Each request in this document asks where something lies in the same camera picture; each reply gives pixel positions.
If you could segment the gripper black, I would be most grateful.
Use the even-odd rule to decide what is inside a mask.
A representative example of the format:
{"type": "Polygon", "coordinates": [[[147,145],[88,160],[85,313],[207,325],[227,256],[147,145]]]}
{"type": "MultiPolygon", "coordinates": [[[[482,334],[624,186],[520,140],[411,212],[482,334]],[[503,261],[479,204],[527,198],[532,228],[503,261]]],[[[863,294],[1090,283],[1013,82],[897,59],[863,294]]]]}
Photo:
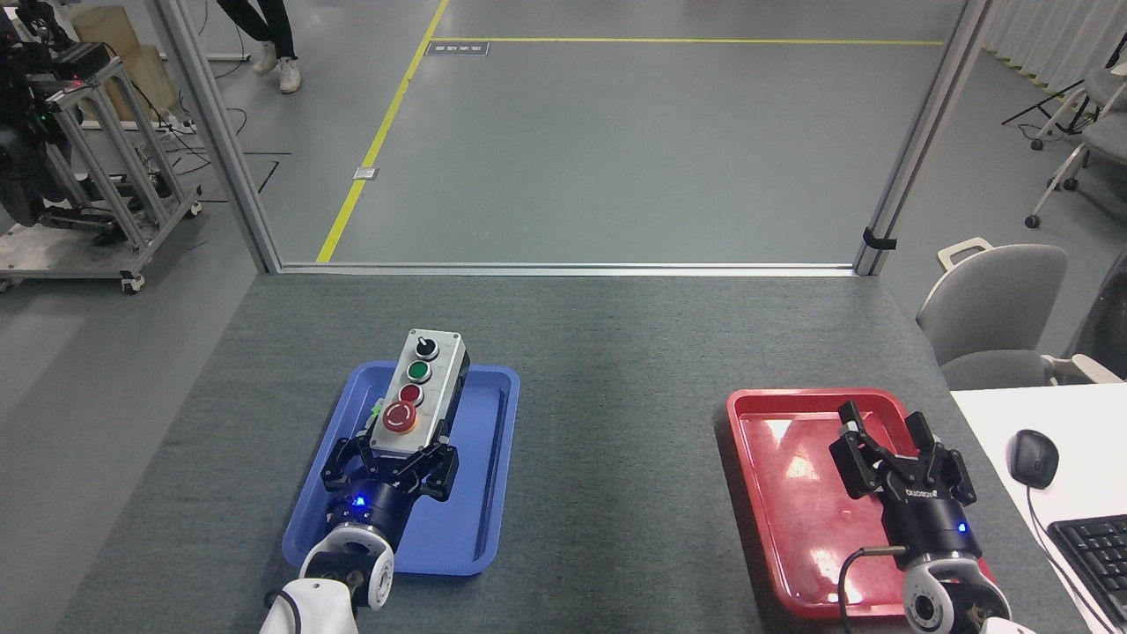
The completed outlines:
{"type": "Polygon", "coordinates": [[[394,467],[394,485],[360,482],[378,474],[370,439],[366,436],[337,439],[320,470],[326,492],[343,490],[329,503],[329,530],[343,523],[358,523],[378,530],[392,550],[398,550],[416,498],[449,501],[459,464],[455,446],[431,443],[394,467]]]}
{"type": "Polygon", "coordinates": [[[905,553],[894,557],[898,570],[907,570],[922,557],[950,557],[953,553],[978,559],[983,551],[967,519],[966,504],[977,501],[969,471],[959,450],[947,449],[928,425],[923,412],[907,417],[907,431],[917,447],[914,486],[884,486],[889,474],[900,483],[909,472],[885,446],[876,443],[863,425],[857,401],[838,407],[840,437],[829,443],[829,456],[846,493],[858,500],[879,492],[881,525],[891,546],[905,553]]]}

